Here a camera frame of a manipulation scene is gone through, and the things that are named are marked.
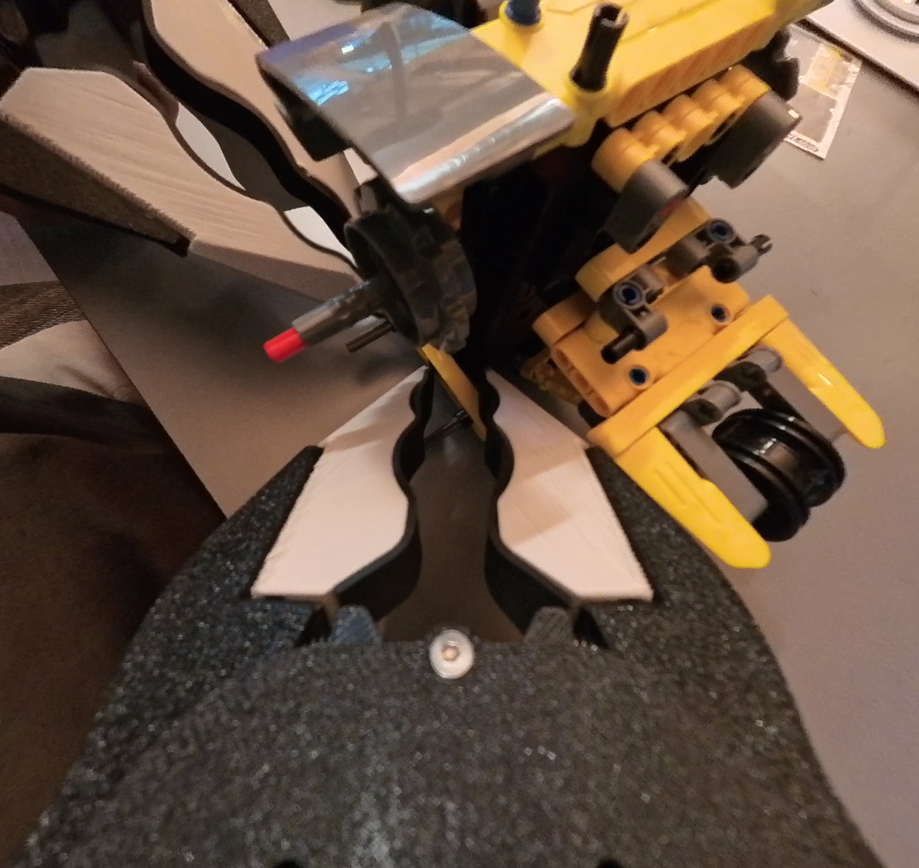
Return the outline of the white flat base plate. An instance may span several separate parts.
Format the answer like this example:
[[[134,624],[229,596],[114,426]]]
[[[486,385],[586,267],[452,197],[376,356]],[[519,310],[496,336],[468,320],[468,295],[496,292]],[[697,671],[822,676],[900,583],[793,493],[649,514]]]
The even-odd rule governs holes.
[[[918,85],[918,28],[905,33],[863,12],[854,0],[834,0],[808,22],[900,80]]]

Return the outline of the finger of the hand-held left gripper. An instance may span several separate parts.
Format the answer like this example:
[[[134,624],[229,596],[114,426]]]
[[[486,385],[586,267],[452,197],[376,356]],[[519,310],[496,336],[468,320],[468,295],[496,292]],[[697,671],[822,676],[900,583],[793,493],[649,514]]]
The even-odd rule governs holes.
[[[293,134],[257,56],[289,34],[269,0],[140,0],[155,75],[230,142],[247,192],[283,210],[313,208],[331,230],[358,213],[358,181],[343,154],[316,162]]]
[[[176,231],[190,254],[263,281],[359,278],[343,257],[301,239],[269,204],[210,173],[118,75],[25,70],[2,98],[2,120]]]

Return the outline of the yellow toy brick vehicle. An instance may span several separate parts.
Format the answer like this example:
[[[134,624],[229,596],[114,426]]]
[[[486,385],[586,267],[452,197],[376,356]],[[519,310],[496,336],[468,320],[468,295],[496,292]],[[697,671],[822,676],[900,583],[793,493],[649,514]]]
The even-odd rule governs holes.
[[[590,425],[718,560],[762,568],[880,419],[773,297],[769,253],[694,198],[743,184],[798,125],[787,29],[830,0],[362,0],[258,67],[310,153],[374,171],[345,226],[364,283],[266,345],[368,313],[510,370]]]

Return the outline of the beige cloth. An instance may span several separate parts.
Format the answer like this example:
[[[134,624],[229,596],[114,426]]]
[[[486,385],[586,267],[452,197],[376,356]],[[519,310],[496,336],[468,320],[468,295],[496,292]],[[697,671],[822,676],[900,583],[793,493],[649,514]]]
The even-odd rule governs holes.
[[[103,345],[58,345],[30,336],[1,351],[1,376],[76,389],[147,407],[123,368]]]

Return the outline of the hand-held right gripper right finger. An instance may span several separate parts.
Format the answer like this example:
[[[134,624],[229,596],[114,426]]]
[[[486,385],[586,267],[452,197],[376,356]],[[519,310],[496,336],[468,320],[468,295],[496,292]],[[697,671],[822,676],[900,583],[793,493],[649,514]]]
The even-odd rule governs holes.
[[[526,633],[539,613],[651,601],[653,589],[584,438],[497,373],[482,380],[493,476],[484,561],[501,611]]]

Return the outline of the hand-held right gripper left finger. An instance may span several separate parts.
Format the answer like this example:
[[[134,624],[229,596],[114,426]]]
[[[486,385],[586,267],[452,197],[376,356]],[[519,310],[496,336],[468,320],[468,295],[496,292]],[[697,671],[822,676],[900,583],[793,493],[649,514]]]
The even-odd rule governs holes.
[[[303,601],[329,619],[361,606],[378,622],[411,595],[421,570],[411,479],[432,402],[432,372],[420,368],[322,441],[253,598]]]

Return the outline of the yellow black printed leaflet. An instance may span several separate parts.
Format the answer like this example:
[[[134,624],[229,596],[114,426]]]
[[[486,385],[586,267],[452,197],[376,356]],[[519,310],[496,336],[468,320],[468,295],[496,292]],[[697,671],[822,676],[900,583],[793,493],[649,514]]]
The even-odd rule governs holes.
[[[790,101],[800,121],[787,136],[799,150],[825,160],[844,116],[861,61],[798,25],[789,32],[787,54],[798,59],[798,91]]]

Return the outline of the yellow brick beam with pins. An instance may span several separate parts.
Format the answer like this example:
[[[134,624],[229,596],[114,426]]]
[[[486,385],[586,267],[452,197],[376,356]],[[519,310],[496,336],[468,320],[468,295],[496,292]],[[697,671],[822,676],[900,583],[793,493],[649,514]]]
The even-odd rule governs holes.
[[[419,349],[419,353],[435,371],[454,403],[470,417],[472,428],[478,438],[485,442],[487,432],[480,417],[479,392],[475,384],[460,368],[455,358],[440,348],[424,345]]]

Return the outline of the person's brown clothing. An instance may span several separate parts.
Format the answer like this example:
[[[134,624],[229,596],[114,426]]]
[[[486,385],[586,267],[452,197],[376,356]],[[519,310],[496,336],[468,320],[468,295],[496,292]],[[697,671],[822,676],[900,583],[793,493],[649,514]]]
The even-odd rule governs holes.
[[[171,442],[3,434],[2,866],[80,753],[126,646],[224,519]]]

